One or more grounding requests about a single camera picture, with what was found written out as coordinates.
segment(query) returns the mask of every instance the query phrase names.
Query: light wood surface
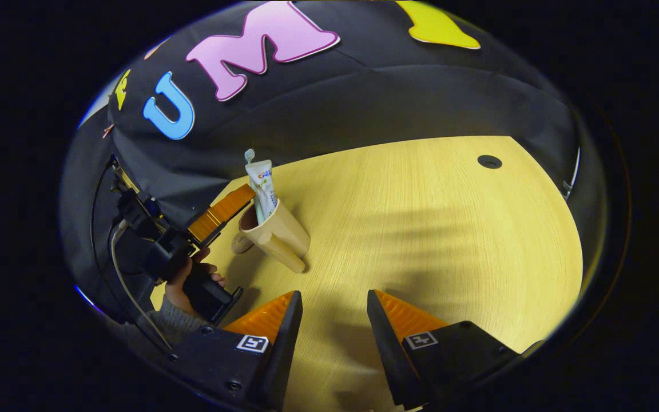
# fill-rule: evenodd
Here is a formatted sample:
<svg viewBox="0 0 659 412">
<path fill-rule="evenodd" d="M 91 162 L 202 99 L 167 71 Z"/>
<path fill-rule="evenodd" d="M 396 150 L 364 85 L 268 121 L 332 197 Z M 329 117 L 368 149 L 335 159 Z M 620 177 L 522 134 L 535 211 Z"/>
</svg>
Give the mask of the light wood surface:
<svg viewBox="0 0 659 412">
<path fill-rule="evenodd" d="M 499 169 L 478 157 L 502 160 Z M 284 410 L 392 404 L 366 315 L 370 289 L 448 323 L 471 320 L 517 352 L 546 339 L 581 286 L 578 233 L 554 183 L 512 138 L 428 138 L 274 168 L 279 198 L 311 237 L 295 274 L 257 247 L 231 251 L 233 219 L 206 262 L 246 289 L 223 325 L 290 290 L 304 315 Z M 231 182 L 217 199 L 248 182 Z M 161 306 L 163 287 L 152 294 Z"/>
</svg>

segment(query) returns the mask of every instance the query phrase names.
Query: human hand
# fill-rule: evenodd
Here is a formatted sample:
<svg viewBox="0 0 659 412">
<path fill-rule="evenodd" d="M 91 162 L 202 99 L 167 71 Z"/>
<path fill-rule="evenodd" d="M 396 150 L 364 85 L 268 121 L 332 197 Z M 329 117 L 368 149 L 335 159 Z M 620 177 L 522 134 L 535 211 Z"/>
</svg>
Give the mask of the human hand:
<svg viewBox="0 0 659 412">
<path fill-rule="evenodd" d="M 182 291 L 182 285 L 185 284 L 185 279 L 188 278 L 188 275 L 192 271 L 193 264 L 199 264 L 207 273 L 211 274 L 210 277 L 212 280 L 216 281 L 222 287 L 225 287 L 225 278 L 220 276 L 217 272 L 217 266 L 209 263 L 202 263 L 202 260 L 207 258 L 207 255 L 210 254 L 210 248 L 203 248 L 195 253 L 193 256 L 188 256 L 185 261 L 185 265 L 182 266 L 178 271 L 175 277 L 172 278 L 164 287 L 165 297 L 173 304 L 175 307 L 180 308 L 181 311 L 188 313 L 189 315 L 196 316 L 197 318 L 202 318 L 199 313 L 194 310 L 192 305 L 190 305 L 190 299 L 186 296 L 185 292 Z"/>
</svg>

